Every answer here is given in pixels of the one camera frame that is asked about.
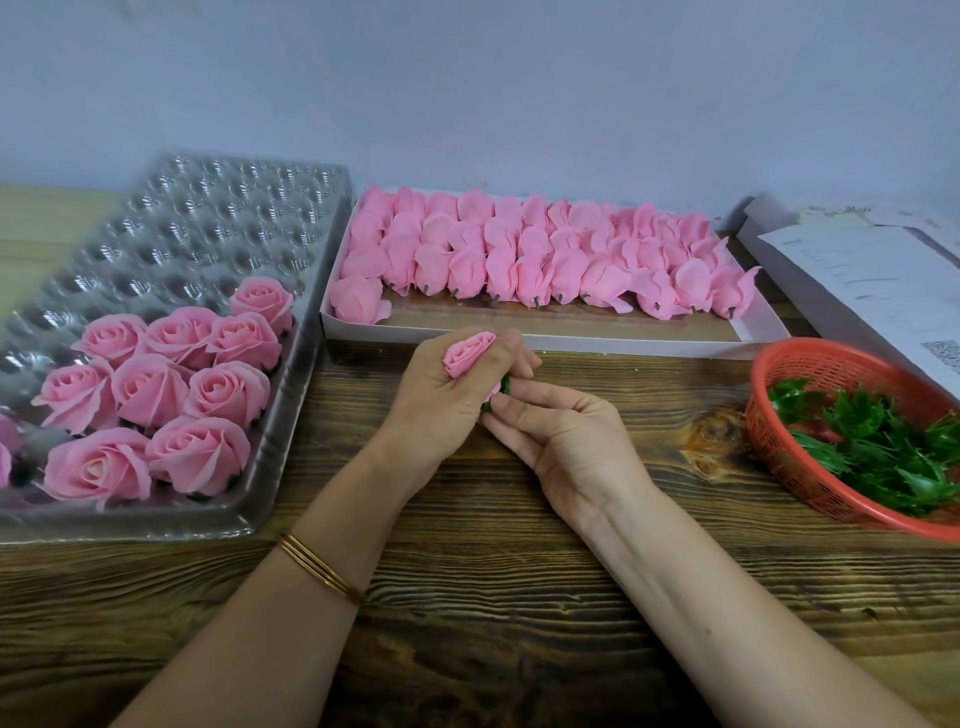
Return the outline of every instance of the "gold bangle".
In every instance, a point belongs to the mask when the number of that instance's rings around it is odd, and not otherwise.
[[[327,566],[323,559],[304,546],[292,533],[281,533],[277,542],[291,559],[328,589],[332,589],[357,606],[363,603],[364,595],[360,590],[350,586],[340,574]]]

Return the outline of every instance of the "paper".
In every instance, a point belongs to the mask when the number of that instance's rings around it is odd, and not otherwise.
[[[760,236],[960,399],[960,267],[907,230],[795,225]]]

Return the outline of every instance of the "white wall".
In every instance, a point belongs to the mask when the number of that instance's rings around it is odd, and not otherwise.
[[[960,217],[957,0],[0,9],[6,181],[121,188],[182,145],[343,161],[360,183],[711,215],[773,188]]]

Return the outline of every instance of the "white box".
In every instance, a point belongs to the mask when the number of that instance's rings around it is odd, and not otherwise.
[[[421,190],[425,195],[434,191]],[[640,311],[616,314],[611,309],[579,303],[552,303],[539,311],[530,311],[519,303],[493,304],[486,297],[480,302],[457,302],[446,294],[427,298],[416,291],[401,300],[391,291],[387,295],[400,308],[395,305],[391,318],[375,325],[349,324],[334,317],[329,284],[340,277],[348,252],[350,225],[358,206],[359,201],[324,292],[321,319],[328,339],[418,343],[466,326],[515,327],[523,332],[526,345],[539,351],[752,359],[764,344],[790,335],[759,293],[742,318],[728,322],[711,313],[658,321]]]

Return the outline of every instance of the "hand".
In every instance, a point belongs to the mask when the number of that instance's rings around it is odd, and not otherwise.
[[[466,374],[451,379],[444,369],[446,350],[483,330],[464,328],[420,344],[403,373],[390,413],[374,436],[395,466],[416,474],[417,488],[464,443],[500,379],[507,372],[511,382],[529,379],[541,364],[523,347],[520,332],[511,328],[497,336]]]
[[[537,477],[550,505],[590,542],[607,515],[643,487],[653,488],[616,407],[545,382],[511,382],[480,422]]]

